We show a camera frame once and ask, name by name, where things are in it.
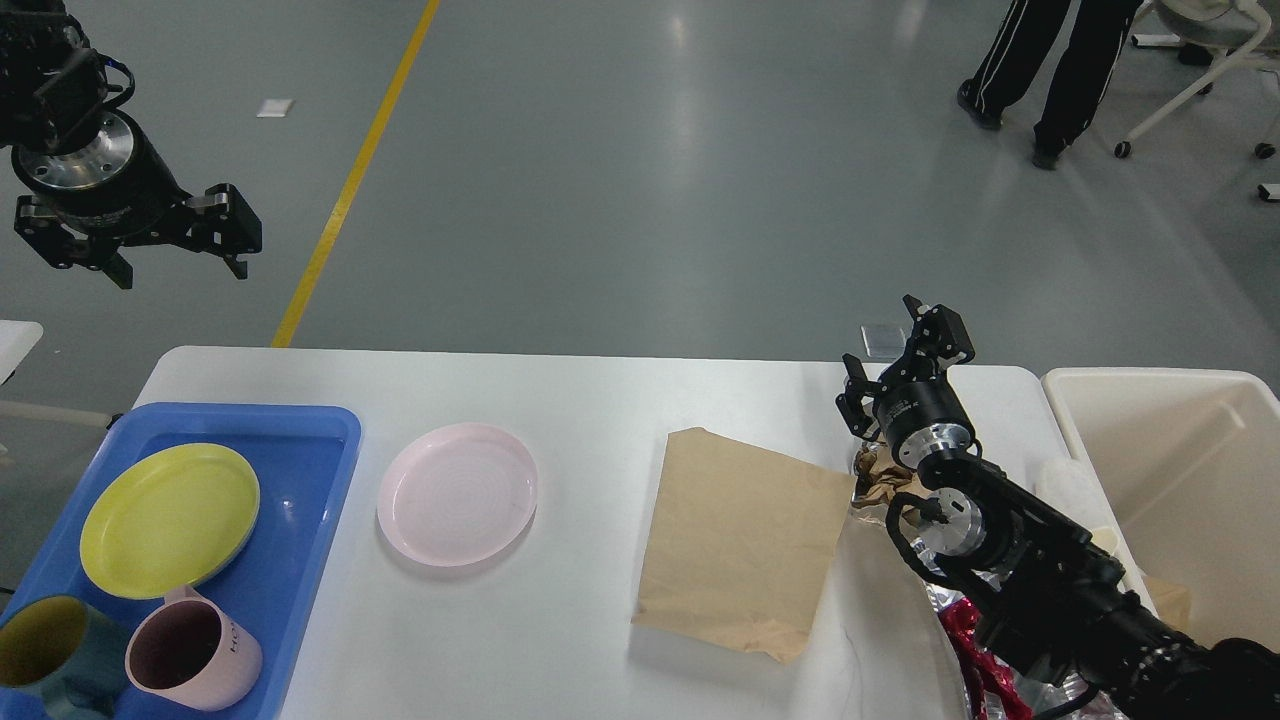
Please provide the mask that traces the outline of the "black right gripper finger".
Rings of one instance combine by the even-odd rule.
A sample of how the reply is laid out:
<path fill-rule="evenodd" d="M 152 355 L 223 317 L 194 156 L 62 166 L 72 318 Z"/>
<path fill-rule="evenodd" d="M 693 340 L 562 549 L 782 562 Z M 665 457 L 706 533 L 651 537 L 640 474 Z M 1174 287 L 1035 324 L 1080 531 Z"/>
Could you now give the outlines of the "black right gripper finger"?
<path fill-rule="evenodd" d="M 951 366 L 973 363 L 975 346 L 959 313 L 942 304 L 902 296 L 911 329 L 901 356 L 879 375 L 883 387 L 945 378 Z"/>
<path fill-rule="evenodd" d="M 844 391 L 836 397 L 838 413 L 852 436 L 864 441 L 877 441 L 881 423 L 874 411 L 867 409 L 867 402 L 876 405 L 883 393 L 883 384 L 868 377 L 859 357 L 844 354 L 841 360 L 846 380 Z"/>

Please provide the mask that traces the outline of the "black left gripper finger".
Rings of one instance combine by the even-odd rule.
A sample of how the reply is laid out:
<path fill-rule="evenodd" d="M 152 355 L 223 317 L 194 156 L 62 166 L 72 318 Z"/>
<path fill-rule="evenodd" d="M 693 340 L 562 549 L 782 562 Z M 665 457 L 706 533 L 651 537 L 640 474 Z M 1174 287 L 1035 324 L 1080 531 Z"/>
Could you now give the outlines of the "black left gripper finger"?
<path fill-rule="evenodd" d="M 170 245 L 224 261 L 234 278 L 250 277 L 248 256 L 262 251 L 262 223 L 241 191 L 220 183 L 179 199 L 140 234 L 143 246 Z"/>
<path fill-rule="evenodd" d="M 82 266 L 105 274 L 120 290 L 133 287 L 134 272 L 119 252 L 119 240 L 74 234 L 37 197 L 18 197 L 13 225 L 19 237 L 50 266 Z"/>

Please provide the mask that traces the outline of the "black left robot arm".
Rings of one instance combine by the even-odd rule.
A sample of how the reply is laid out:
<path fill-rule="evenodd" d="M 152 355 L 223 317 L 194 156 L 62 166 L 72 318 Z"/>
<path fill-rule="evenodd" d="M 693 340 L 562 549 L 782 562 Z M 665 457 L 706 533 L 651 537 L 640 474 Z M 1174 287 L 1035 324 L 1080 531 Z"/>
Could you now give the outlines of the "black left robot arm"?
<path fill-rule="evenodd" d="M 51 268 L 82 266 L 116 287 L 134 281 L 123 249 L 174 246 L 248 275 L 262 224 L 230 183 L 183 190 L 123 110 L 134 74 L 92 46 L 61 1 L 5 1 L 1 141 L 26 187 L 14 232 Z"/>

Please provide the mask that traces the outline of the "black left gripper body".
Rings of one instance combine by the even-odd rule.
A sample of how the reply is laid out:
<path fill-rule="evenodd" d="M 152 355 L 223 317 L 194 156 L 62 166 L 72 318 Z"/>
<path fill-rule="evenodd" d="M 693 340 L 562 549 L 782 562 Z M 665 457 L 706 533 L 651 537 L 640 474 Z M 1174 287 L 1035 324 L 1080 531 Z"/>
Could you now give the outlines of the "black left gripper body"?
<path fill-rule="evenodd" d="M 12 151 L 17 178 L 29 191 L 18 199 L 18 225 L 61 225 L 106 240 L 184 240 L 191 193 L 138 123 L 123 111 L 105 111 L 96 131 L 83 147 L 63 155 Z"/>

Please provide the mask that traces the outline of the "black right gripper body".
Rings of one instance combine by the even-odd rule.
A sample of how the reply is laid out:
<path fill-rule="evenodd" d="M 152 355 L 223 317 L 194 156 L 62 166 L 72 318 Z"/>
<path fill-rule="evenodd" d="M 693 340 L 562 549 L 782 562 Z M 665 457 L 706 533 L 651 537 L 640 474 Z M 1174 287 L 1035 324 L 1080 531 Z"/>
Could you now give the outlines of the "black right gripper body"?
<path fill-rule="evenodd" d="M 968 451 L 975 430 L 947 380 L 914 380 L 874 401 L 874 418 L 893 460 L 909 469 L 942 451 Z"/>

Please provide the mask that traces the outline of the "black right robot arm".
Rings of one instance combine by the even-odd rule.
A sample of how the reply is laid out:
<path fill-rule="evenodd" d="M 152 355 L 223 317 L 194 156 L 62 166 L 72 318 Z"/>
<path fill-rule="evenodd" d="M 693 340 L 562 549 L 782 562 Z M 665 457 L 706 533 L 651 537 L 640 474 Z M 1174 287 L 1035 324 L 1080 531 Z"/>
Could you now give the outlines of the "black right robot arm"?
<path fill-rule="evenodd" d="M 1032 680 L 1085 683 L 1046 717 L 1106 694 L 1130 719 L 1275 719 L 1277 653 L 1244 638 L 1206 648 L 1120 591 L 1123 565 L 1089 530 L 983 459 L 947 378 L 975 356 L 961 316 L 902 301 L 902 354 L 876 379 L 845 355 L 836 405 L 854 436 L 922 482 L 924 495 L 888 501 L 887 533 L 923 582 L 972 603 L 978 646 Z"/>

